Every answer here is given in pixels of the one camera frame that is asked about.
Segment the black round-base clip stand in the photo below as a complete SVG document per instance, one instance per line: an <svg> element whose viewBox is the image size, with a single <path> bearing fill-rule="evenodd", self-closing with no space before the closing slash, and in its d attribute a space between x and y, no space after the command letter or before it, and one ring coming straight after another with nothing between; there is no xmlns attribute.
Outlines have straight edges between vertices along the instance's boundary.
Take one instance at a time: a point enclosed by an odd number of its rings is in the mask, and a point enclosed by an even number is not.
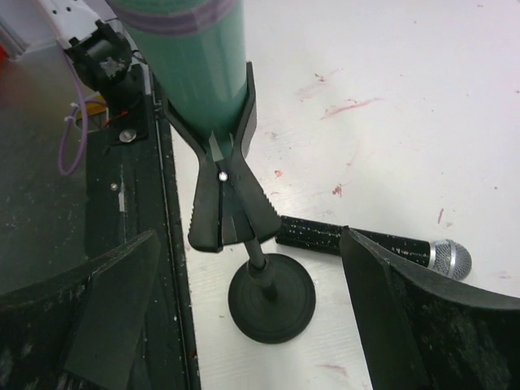
<svg viewBox="0 0 520 390"><path fill-rule="evenodd" d="M306 329L314 314L316 293L310 274L298 261L280 253L263 253L261 248L276 236L281 218L245 161L257 125L252 63L246 64L246 80L245 103L225 158L214 157L218 142L204 139L172 104L166 104L164 113L198 160L188 242L206 253L219 253L229 245L245 246L249 259L230 283L229 311L250 339L277 345Z"/></svg>

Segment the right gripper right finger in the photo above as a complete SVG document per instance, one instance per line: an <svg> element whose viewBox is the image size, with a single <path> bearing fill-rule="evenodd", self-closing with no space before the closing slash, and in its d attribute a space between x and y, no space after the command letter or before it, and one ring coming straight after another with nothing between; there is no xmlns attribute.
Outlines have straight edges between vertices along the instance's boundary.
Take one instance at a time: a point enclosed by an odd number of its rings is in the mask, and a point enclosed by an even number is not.
<svg viewBox="0 0 520 390"><path fill-rule="evenodd" d="M519 300L455 281L346 227L340 254L374 389L517 389Z"/></svg>

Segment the teal plastic microphone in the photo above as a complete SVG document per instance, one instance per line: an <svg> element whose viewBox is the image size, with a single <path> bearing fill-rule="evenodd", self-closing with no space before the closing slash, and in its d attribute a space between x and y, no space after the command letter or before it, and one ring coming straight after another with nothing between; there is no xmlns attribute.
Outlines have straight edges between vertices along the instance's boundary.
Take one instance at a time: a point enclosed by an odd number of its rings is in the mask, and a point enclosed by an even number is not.
<svg viewBox="0 0 520 390"><path fill-rule="evenodd" d="M215 161L232 151L245 104L241 1L110 1L176 113Z"/></svg>

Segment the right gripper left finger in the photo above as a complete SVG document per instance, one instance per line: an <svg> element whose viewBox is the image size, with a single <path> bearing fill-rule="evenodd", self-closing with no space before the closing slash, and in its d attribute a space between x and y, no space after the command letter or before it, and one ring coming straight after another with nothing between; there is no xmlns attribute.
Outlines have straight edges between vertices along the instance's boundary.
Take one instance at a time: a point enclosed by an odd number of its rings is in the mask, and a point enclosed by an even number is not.
<svg viewBox="0 0 520 390"><path fill-rule="evenodd" d="M155 231L1 295L3 389L125 389L154 284Z"/></svg>

